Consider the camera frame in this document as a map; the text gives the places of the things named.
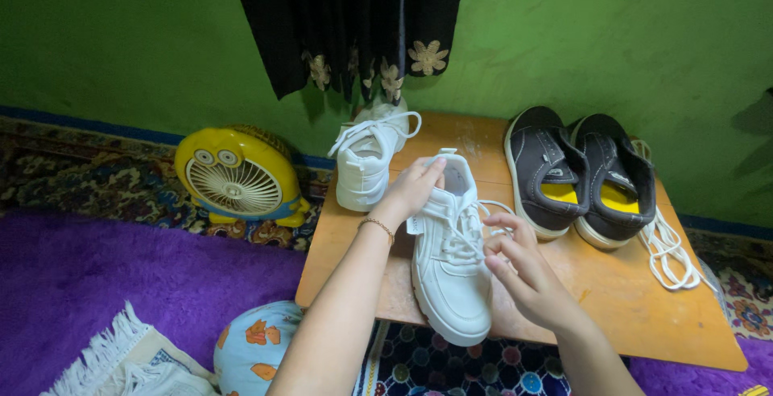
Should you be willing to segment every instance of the fan grille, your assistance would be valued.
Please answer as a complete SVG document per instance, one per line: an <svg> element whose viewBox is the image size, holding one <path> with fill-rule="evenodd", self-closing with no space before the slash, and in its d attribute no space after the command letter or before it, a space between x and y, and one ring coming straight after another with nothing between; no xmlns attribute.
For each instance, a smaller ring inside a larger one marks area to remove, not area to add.
<svg viewBox="0 0 773 396"><path fill-rule="evenodd" d="M270 213L282 201L276 178L259 164L244 159L236 168L205 166L191 159L188 182L209 204L230 213L255 216Z"/></svg>

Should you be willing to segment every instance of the green wall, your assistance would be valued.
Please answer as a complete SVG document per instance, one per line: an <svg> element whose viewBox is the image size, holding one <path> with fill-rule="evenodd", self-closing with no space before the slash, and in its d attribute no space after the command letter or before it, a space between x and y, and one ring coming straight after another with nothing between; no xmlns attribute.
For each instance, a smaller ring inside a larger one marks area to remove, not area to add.
<svg viewBox="0 0 773 396"><path fill-rule="evenodd" d="M772 7L461 0L449 69L403 93L415 110L612 114L678 211L773 226ZM317 155L350 111L311 85L277 101L239 0L0 0L0 104L175 134L251 123Z"/></svg>

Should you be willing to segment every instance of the white sneaker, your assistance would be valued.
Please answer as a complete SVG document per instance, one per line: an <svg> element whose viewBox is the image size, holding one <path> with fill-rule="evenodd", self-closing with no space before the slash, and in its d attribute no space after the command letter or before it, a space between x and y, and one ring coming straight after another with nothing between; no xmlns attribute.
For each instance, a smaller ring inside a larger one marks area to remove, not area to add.
<svg viewBox="0 0 773 396"><path fill-rule="evenodd" d="M422 210L408 219L408 233L416 234L413 250L413 291L430 326L447 341L472 346L491 328L491 272L483 263L483 224L478 189L465 158L456 148L441 148L446 164L445 189L432 189Z"/></svg>
<svg viewBox="0 0 773 396"><path fill-rule="evenodd" d="M341 134L328 156L338 150L338 184L335 197L346 209L370 212L379 202L389 184L389 162L403 149L405 140L414 137L421 128L421 115L407 112L405 99L395 107L376 99L354 119L341 127ZM419 122L408 134L408 117Z"/></svg>

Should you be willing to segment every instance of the yellow insole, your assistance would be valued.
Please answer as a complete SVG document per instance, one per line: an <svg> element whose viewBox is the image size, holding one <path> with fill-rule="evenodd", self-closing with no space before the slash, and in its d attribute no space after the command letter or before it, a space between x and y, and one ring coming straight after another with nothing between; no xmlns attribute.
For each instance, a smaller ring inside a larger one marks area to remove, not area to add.
<svg viewBox="0 0 773 396"><path fill-rule="evenodd" d="M564 203L577 203L577 194L573 185L564 185L556 183L543 183L539 185L542 193L549 199L563 201Z"/></svg>
<svg viewBox="0 0 773 396"><path fill-rule="evenodd" d="M631 191L610 182L601 185L601 203L621 212L639 213L639 201Z"/></svg>

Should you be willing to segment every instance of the dark gray sneaker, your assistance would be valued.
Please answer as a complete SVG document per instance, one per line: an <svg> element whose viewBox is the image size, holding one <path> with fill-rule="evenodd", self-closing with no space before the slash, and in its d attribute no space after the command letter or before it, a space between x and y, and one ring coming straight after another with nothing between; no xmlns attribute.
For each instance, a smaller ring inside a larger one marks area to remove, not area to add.
<svg viewBox="0 0 773 396"><path fill-rule="evenodd" d="M564 123L551 108L532 107L513 120L505 134L505 157L516 213L538 238L561 236L587 212L587 160L569 142Z"/></svg>
<svg viewBox="0 0 773 396"><path fill-rule="evenodd" d="M594 114L570 125L572 144L591 167L591 207L575 223L591 245L613 250L655 218L655 173L634 151L623 127Z"/></svg>

